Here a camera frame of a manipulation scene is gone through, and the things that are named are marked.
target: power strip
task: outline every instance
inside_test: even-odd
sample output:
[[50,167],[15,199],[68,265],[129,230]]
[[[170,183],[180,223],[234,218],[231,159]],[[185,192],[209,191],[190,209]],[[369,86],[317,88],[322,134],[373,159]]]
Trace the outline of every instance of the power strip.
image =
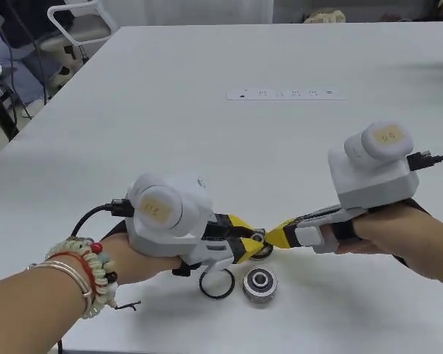
[[227,92],[227,100],[235,101],[343,101],[341,97],[333,90],[272,90],[262,88],[238,88]]

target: yellow label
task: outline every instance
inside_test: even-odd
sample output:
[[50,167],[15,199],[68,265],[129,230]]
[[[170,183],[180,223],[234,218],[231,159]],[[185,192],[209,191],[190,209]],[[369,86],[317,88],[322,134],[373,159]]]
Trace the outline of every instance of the yellow label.
[[152,197],[144,197],[141,200],[140,211],[157,223],[164,224],[168,221],[172,212],[170,206]]
[[383,145],[393,144],[404,139],[404,133],[397,124],[388,125],[387,127],[376,129],[373,136],[377,142]]

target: white curtain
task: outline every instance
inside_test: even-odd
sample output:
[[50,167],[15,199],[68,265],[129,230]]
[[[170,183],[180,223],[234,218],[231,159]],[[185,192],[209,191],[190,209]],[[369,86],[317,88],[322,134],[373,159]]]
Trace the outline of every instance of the white curtain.
[[105,0],[104,4],[121,26],[269,24],[274,0]]

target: sticker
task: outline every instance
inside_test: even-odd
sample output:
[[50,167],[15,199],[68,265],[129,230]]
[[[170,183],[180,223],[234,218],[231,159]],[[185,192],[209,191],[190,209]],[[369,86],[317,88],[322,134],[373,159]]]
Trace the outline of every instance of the sticker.
[[229,101],[341,101],[336,91],[305,88],[272,90],[268,88],[238,88],[227,92]]
[[141,200],[140,211],[152,221],[165,224],[169,219],[172,209],[162,201],[158,201],[150,196],[145,196]]
[[372,133],[373,137],[382,145],[393,144],[404,139],[404,133],[397,124],[376,129]]

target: bracelet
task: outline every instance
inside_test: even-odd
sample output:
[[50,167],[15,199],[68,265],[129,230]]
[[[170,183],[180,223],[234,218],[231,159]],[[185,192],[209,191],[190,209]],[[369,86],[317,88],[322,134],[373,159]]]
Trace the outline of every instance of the bracelet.
[[77,283],[77,285],[79,285],[79,288],[82,291],[82,297],[86,300],[84,315],[92,309],[92,290],[85,279],[82,278],[82,276],[74,268],[57,260],[45,260],[39,264],[32,264],[27,268],[27,270],[33,268],[52,268],[69,275]]
[[53,247],[46,255],[46,260],[58,255],[78,258],[84,271],[89,275],[92,289],[95,290],[94,302],[82,315],[83,319],[95,317],[105,305],[117,308],[114,298],[118,288],[118,275],[114,271],[114,261],[103,252],[101,243],[96,243],[90,238],[70,237]]

